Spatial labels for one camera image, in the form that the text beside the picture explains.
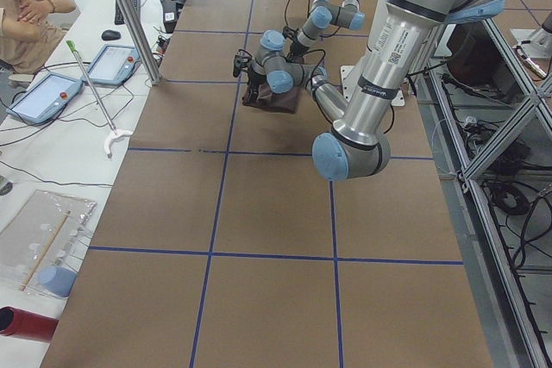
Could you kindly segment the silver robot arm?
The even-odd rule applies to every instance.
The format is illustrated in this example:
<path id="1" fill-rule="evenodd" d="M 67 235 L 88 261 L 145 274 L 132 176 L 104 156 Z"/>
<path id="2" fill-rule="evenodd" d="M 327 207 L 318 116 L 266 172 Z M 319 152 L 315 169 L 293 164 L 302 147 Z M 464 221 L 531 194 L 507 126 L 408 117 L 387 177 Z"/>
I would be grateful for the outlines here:
<path id="1" fill-rule="evenodd" d="M 342 0 L 338 5 L 330 0 L 314 0 L 305 23 L 286 34 L 292 40 L 288 59 L 298 61 L 303 57 L 329 26 L 354 31 L 361 29 L 365 14 L 360 11 L 360 2 L 361 0 Z"/>
<path id="2" fill-rule="evenodd" d="M 386 167 L 391 149 L 380 123 L 431 29 L 481 21 L 505 7 L 505 0 L 380 1 L 386 11 L 373 19 L 367 50 L 351 73 L 355 85 L 350 98 L 335 88 L 320 65 L 303 64 L 300 58 L 329 26 L 361 28 L 365 16 L 360 0 L 342 0 L 340 5 L 315 0 L 301 28 L 268 30 L 254 53 L 234 58 L 234 74 L 248 75 L 247 102 L 262 85 L 275 94 L 295 87 L 309 92 L 331 125 L 312 145 L 314 165 L 330 181 L 368 177 Z"/>

